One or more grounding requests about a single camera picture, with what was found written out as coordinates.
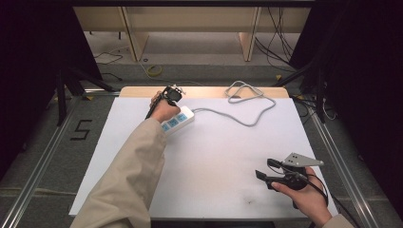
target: white power strip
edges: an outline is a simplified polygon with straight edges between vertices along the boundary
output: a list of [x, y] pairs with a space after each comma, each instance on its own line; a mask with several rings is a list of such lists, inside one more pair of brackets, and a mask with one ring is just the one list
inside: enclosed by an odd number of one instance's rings
[[187, 106], [181, 107], [181, 112], [171, 120], [161, 123], [166, 135], [170, 135], [195, 120], [195, 114]]

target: beige sleeve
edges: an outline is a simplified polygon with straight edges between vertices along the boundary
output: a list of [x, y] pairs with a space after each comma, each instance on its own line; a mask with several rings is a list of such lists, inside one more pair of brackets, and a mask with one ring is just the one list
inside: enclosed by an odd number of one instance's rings
[[331, 218], [322, 228], [354, 228], [354, 226], [342, 215]]
[[150, 118], [129, 136], [71, 227], [150, 227], [148, 209], [163, 170], [166, 136]]

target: table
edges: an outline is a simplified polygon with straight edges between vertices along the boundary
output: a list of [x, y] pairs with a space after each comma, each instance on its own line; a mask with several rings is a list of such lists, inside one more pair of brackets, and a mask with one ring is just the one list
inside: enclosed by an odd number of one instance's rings
[[[144, 119], [150, 97], [157, 90], [163, 87], [126, 87], [115, 100], [70, 215], [78, 213], [87, 193], [132, 128]], [[252, 118], [263, 109], [262, 105], [267, 105], [265, 99], [248, 101], [241, 107], [227, 104], [223, 99], [225, 87], [183, 87], [183, 90], [186, 95], [179, 106], [223, 108], [240, 119]], [[291, 152], [315, 157], [286, 90], [266, 87], [262, 91], [275, 98], [277, 105], [262, 116], [257, 126], [248, 128], [213, 113], [196, 112], [193, 123], [168, 136], [165, 166], [150, 207], [153, 219], [306, 218], [293, 209], [288, 197], [267, 190], [266, 184], [255, 177], [255, 169], [276, 175], [266, 166], [268, 158], [281, 161]], [[246, 88], [240, 93], [242, 98], [251, 95]], [[314, 168], [323, 180], [320, 170]], [[333, 215], [337, 214], [331, 199], [329, 209]]]

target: person's right hand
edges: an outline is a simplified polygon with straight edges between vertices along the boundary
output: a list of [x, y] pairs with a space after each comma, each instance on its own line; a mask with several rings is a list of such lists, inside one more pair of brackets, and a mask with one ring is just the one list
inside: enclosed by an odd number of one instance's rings
[[[315, 171], [311, 167], [306, 167], [306, 173], [315, 175]], [[312, 176], [308, 176], [308, 180], [323, 190], [321, 182]], [[326, 201], [323, 196], [311, 185], [307, 185], [299, 191], [295, 191], [284, 184], [273, 182], [273, 188], [290, 197], [297, 205], [298, 209], [311, 219], [316, 226], [322, 227], [328, 220], [332, 218]]]
[[[156, 102], [157, 98], [160, 96], [161, 91], [158, 91], [157, 94], [151, 99], [151, 104]], [[177, 106], [169, 105], [166, 99], [161, 99], [161, 101], [157, 104], [154, 111], [152, 112], [150, 118], [157, 120], [162, 123], [164, 121], [170, 120], [172, 117], [181, 112], [181, 109]]]

